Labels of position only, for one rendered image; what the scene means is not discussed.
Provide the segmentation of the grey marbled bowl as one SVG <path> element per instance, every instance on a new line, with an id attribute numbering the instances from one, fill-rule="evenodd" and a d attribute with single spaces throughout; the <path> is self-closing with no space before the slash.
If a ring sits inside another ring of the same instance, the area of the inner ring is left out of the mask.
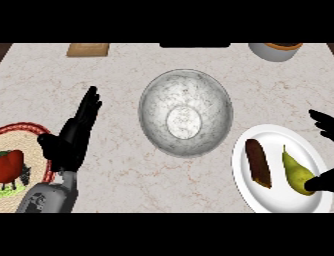
<path id="1" fill-rule="evenodd" d="M 202 71 L 162 74 L 144 90 L 138 113 L 146 136 L 169 155 L 200 157 L 227 139 L 233 102 L 219 81 Z"/>

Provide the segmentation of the red bell pepper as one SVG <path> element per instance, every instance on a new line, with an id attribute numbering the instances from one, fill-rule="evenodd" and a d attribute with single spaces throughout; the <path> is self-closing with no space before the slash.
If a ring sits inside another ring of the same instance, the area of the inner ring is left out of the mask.
<path id="1" fill-rule="evenodd" d="M 14 150 L 0 156 L 0 183 L 11 183 L 23 173 L 24 153 Z"/>

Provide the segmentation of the white plate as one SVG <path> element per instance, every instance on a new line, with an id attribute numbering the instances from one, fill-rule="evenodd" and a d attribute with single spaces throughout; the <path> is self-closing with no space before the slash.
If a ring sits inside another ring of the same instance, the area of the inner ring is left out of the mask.
<path id="1" fill-rule="evenodd" d="M 252 179 L 246 153 L 246 141 L 256 139 L 262 144 L 271 169 L 273 188 Z M 289 128 L 264 124 L 252 127 L 240 136 L 233 151 L 233 171 L 237 187 L 252 209 L 262 212 L 321 212 L 332 210 L 333 193 L 317 192 L 306 196 L 295 191 L 286 178 L 283 152 L 320 176 L 327 165 L 306 139 Z"/>

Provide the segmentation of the white pot orange rim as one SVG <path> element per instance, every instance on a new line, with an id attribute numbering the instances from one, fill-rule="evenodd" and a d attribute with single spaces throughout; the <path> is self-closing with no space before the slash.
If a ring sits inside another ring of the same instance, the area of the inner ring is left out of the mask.
<path id="1" fill-rule="evenodd" d="M 250 43 L 253 53 L 271 62 L 284 62 L 296 55 L 302 43 Z"/>

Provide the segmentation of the green pear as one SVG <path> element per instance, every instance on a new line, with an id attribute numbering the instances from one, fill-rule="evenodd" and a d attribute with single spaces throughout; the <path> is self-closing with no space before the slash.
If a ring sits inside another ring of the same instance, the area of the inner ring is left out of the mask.
<path id="1" fill-rule="evenodd" d="M 283 147 L 283 165 L 286 169 L 287 182 L 293 190 L 305 196 L 314 195 L 315 192 L 305 188 L 305 184 L 315 177 L 315 175 L 289 154 L 287 147 Z"/>

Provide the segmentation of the brown chocolate bar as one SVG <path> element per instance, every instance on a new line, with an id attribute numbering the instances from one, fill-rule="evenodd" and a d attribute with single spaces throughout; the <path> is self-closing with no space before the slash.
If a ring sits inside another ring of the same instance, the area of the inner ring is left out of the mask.
<path id="1" fill-rule="evenodd" d="M 256 139 L 246 141 L 246 153 L 252 170 L 252 179 L 268 189 L 273 188 L 271 169 L 262 144 Z"/>

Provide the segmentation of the tan wooden block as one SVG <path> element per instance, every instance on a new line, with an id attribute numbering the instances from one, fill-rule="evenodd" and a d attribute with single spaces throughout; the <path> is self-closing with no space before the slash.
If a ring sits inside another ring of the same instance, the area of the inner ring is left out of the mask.
<path id="1" fill-rule="evenodd" d="M 69 57 L 100 57 L 107 56 L 110 51 L 109 43 L 72 43 L 67 51 Z"/>

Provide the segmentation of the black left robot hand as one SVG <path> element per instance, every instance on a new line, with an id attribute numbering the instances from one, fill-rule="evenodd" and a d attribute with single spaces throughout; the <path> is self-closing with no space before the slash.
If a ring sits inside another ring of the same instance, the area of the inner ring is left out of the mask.
<path id="1" fill-rule="evenodd" d="M 78 113 L 67 120 L 60 135 L 45 133 L 38 138 L 44 149 L 44 156 L 53 161 L 51 170 L 54 172 L 78 172 L 84 164 L 91 131 L 103 106 L 100 98 L 98 88 L 92 86 L 82 99 Z"/>

